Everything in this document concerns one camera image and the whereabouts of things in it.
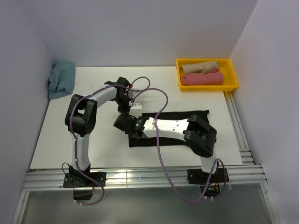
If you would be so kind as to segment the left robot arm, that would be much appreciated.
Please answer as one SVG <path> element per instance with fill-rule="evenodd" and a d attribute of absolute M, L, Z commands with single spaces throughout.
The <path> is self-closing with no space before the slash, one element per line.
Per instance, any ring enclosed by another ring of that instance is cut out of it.
<path fill-rule="evenodd" d="M 118 112 L 128 117 L 132 100 L 129 91 L 132 87 L 126 78 L 119 77 L 116 82 L 105 82 L 99 90 L 89 95 L 72 96 L 64 122 L 74 142 L 69 173 L 74 175 L 74 181 L 79 186 L 86 186 L 91 180 L 89 137 L 95 128 L 97 109 L 108 101 L 114 101 L 118 105 Z"/>

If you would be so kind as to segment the black t-shirt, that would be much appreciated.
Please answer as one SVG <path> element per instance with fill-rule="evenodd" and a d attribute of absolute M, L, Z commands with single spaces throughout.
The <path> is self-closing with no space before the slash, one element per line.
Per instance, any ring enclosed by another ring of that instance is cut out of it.
<path fill-rule="evenodd" d="M 204 121 L 209 123 L 208 120 L 209 110 L 205 111 L 186 111 L 186 112 L 162 112 L 158 118 L 165 119 L 165 120 L 182 120 L 182 119 L 189 119 L 192 115 L 198 115 Z M 159 139 L 160 146 L 179 146 L 179 145 L 186 145 L 183 140 L 160 137 Z M 128 145 L 129 147 L 155 147 L 157 145 L 156 138 L 141 138 L 141 139 L 134 139 L 128 136 Z"/>

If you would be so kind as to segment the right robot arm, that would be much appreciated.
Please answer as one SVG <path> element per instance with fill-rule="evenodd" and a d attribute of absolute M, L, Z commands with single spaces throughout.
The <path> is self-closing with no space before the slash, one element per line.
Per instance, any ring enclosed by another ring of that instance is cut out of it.
<path fill-rule="evenodd" d="M 128 135 L 130 147 L 185 145 L 200 157 L 204 180 L 212 182 L 218 177 L 214 153 L 217 131 L 199 115 L 166 120 L 120 114 L 114 127 Z"/>

